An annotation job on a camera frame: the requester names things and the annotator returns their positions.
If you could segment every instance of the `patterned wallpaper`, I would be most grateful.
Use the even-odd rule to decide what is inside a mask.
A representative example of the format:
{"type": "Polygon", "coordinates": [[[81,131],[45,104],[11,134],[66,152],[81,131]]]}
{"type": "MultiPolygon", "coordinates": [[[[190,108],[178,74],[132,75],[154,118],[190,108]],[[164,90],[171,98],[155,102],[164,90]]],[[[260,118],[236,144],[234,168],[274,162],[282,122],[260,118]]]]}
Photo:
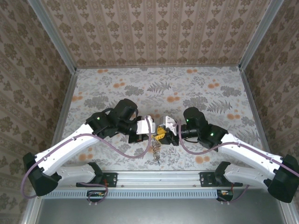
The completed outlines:
{"type": "MultiPolygon", "coordinates": [[[[64,138],[93,113],[115,107],[119,100],[129,98],[137,104],[140,115],[149,114],[157,121],[161,116],[170,115],[185,123],[184,110],[195,106],[209,123],[262,147],[237,67],[87,69],[77,73],[64,138]]],[[[128,144],[128,136],[122,134],[107,140],[129,155],[140,154],[148,144],[147,141],[128,144]]],[[[199,144],[186,142],[186,146],[192,151],[203,150],[199,144]]],[[[159,166],[152,150],[143,158],[133,160],[97,143],[71,158],[68,164],[94,161],[103,170],[213,170],[221,161],[240,164],[225,154],[211,152],[195,156],[172,145],[161,146],[160,157],[159,166]]]]}
{"type": "Polygon", "coordinates": [[[270,149],[299,159],[299,1],[284,1],[245,72],[270,149]]]}
{"type": "Polygon", "coordinates": [[[21,219],[22,156],[51,145],[69,79],[27,1],[1,0],[0,223],[21,219]]]}
{"type": "Polygon", "coordinates": [[[77,67],[238,64],[270,0],[42,0],[77,67]]]}

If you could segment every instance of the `wallpaper wall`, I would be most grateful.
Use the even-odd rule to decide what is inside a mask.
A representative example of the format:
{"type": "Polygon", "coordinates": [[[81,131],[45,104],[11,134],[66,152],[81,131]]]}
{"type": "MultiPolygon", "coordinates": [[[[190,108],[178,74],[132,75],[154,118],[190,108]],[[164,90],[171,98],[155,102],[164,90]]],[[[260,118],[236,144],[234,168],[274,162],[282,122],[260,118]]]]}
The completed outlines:
{"type": "Polygon", "coordinates": [[[284,1],[245,73],[271,150],[299,159],[299,1],[284,1]]]}
{"type": "MultiPolygon", "coordinates": [[[[185,123],[183,112],[195,106],[209,123],[226,128],[241,140],[261,148],[253,115],[237,67],[87,69],[78,70],[63,137],[77,130],[93,113],[115,107],[119,100],[134,101],[140,115],[151,115],[157,122],[164,115],[185,123]]],[[[128,136],[107,138],[129,155],[140,154],[144,141],[128,144],[128,136]]],[[[192,151],[204,150],[199,144],[185,143],[192,151]]],[[[240,164],[225,154],[211,152],[195,156],[182,147],[160,147],[160,165],[153,151],[140,159],[125,158],[105,144],[97,143],[68,161],[68,164],[96,162],[103,170],[204,170],[217,168],[221,161],[240,164]]]]}
{"type": "Polygon", "coordinates": [[[22,218],[22,156],[51,145],[69,79],[27,1],[0,1],[0,223],[22,218]]]}
{"type": "Polygon", "coordinates": [[[77,67],[238,64],[270,0],[42,0],[77,67]]]}

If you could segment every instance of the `gray metal floor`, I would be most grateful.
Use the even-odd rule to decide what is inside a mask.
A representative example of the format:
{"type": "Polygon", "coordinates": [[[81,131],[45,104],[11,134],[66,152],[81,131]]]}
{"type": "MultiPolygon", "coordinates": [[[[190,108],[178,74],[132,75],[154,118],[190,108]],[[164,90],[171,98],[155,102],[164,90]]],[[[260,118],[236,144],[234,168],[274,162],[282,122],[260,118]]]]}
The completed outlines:
{"type": "Polygon", "coordinates": [[[215,199],[107,199],[89,205],[85,199],[47,199],[38,224],[283,224],[276,199],[249,190],[236,203],[215,199]]]}

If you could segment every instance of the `purple cable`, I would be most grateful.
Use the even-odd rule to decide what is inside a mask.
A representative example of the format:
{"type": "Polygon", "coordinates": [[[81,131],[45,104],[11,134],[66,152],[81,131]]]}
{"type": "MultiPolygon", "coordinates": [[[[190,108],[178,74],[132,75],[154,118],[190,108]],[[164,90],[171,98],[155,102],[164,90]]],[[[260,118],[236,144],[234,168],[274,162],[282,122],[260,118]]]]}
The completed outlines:
{"type": "Polygon", "coordinates": [[[33,196],[27,196],[25,195],[24,193],[24,188],[25,188],[25,181],[27,179],[27,177],[29,176],[29,174],[32,172],[32,170],[38,165],[40,164],[44,159],[46,159],[47,157],[49,157],[50,155],[52,155],[54,152],[56,152],[58,149],[60,149],[62,146],[65,146],[66,144],[68,144],[69,142],[73,141],[74,139],[77,139],[79,137],[83,137],[83,136],[90,136],[90,137],[93,137],[93,138],[96,138],[98,140],[100,140],[101,142],[104,142],[106,145],[108,145],[109,147],[111,147],[114,151],[116,151],[117,153],[119,153],[120,155],[124,156],[124,157],[127,157],[127,158],[130,158],[130,159],[138,159],[140,157],[143,157],[147,152],[148,150],[150,149],[150,140],[151,140],[151,128],[150,128],[150,122],[149,122],[149,119],[147,117],[145,117],[145,120],[148,124],[148,127],[149,127],[149,142],[148,142],[148,146],[146,147],[146,149],[144,150],[143,153],[141,153],[140,155],[137,155],[137,156],[131,156],[131,155],[126,155],[124,154],[123,152],[121,152],[120,150],[118,150],[117,148],[115,148],[113,145],[111,145],[109,142],[107,142],[106,140],[100,138],[99,136],[96,136],[96,135],[93,135],[93,134],[79,134],[71,139],[68,139],[67,141],[65,141],[64,143],[62,143],[61,145],[57,146],[55,149],[53,149],[51,152],[49,152],[48,154],[46,154],[43,158],[41,158],[39,161],[37,161],[35,164],[32,165],[32,167],[30,167],[28,169],[28,171],[26,172],[26,174],[24,175],[23,177],[23,180],[21,182],[21,194],[24,198],[26,199],[31,199],[31,198],[35,198],[36,195],[33,195],[33,196]]]}
{"type": "MultiPolygon", "coordinates": [[[[103,202],[104,200],[105,200],[105,198],[107,197],[107,195],[108,195],[108,187],[107,186],[105,186],[105,185],[102,185],[102,184],[98,184],[98,183],[83,183],[83,182],[80,182],[80,184],[82,184],[82,185],[85,185],[85,186],[98,186],[98,187],[101,187],[101,188],[105,188],[106,189],[106,191],[105,191],[105,195],[98,201],[98,202],[96,202],[96,203],[101,203],[101,202],[103,202]]],[[[95,191],[91,191],[91,192],[89,192],[89,195],[88,195],[88,202],[89,203],[92,203],[91,202],[91,200],[90,200],[90,196],[92,195],[92,194],[94,194],[94,193],[98,193],[99,191],[97,190],[95,190],[95,191]]]]}
{"type": "Polygon", "coordinates": [[[255,149],[253,149],[253,148],[251,148],[251,147],[249,147],[249,146],[246,146],[246,145],[244,145],[244,144],[237,143],[237,142],[225,142],[225,143],[222,143],[222,144],[220,144],[220,145],[214,146],[214,147],[212,147],[212,148],[210,148],[210,149],[208,149],[208,150],[206,150],[206,151],[204,151],[204,152],[199,152],[199,153],[192,152],[192,151],[190,151],[189,149],[187,149],[186,146],[185,146],[184,143],[183,143],[182,136],[181,136],[181,128],[182,128],[182,126],[181,126],[181,121],[178,121],[174,126],[176,126],[176,125],[178,125],[178,138],[179,138],[179,142],[181,143],[183,149],[184,149],[186,152],[190,153],[190,154],[193,154],[193,155],[202,155],[202,154],[206,154],[206,153],[208,153],[208,152],[211,152],[211,151],[213,151],[213,150],[215,150],[215,149],[217,149],[217,148],[219,148],[219,147],[221,147],[221,146],[227,146],[227,145],[241,146],[241,147],[243,147],[243,148],[245,148],[245,149],[250,150],[251,152],[254,152],[254,153],[258,154],[259,156],[262,156],[262,157],[264,157],[264,158],[266,158],[266,159],[272,161],[273,163],[275,163],[275,164],[281,166],[282,168],[284,168],[284,169],[286,169],[287,171],[291,172],[291,173],[294,174],[295,176],[299,177],[299,174],[298,174],[297,172],[295,172],[295,171],[292,170],[291,168],[288,168],[286,165],[284,165],[284,164],[282,164],[282,163],[280,163],[280,162],[278,162],[278,161],[272,159],[271,157],[269,157],[269,156],[267,156],[267,155],[264,155],[263,153],[261,153],[261,152],[259,152],[259,151],[256,151],[255,149]]]}
{"type": "Polygon", "coordinates": [[[246,193],[246,191],[248,190],[248,188],[249,188],[249,185],[247,185],[246,187],[245,187],[245,189],[244,189],[244,191],[236,198],[236,199],[234,199],[234,200],[232,200],[232,201],[227,201],[227,200],[225,200],[223,197],[220,197],[220,196],[218,196],[218,198],[220,198],[221,200],[223,200],[223,201],[225,201],[225,202],[227,202],[228,204],[229,203],[233,203],[233,202],[236,202],[236,201],[238,201],[245,193],[246,193]]]}

